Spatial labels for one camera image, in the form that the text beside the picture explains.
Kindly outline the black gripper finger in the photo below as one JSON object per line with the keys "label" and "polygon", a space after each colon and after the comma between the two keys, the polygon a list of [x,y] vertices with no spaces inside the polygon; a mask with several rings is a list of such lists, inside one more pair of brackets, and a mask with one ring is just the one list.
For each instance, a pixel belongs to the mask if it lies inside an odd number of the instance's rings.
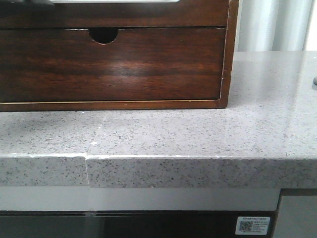
{"label": "black gripper finger", "polygon": [[27,6],[54,6],[50,0],[22,0],[21,3]]}

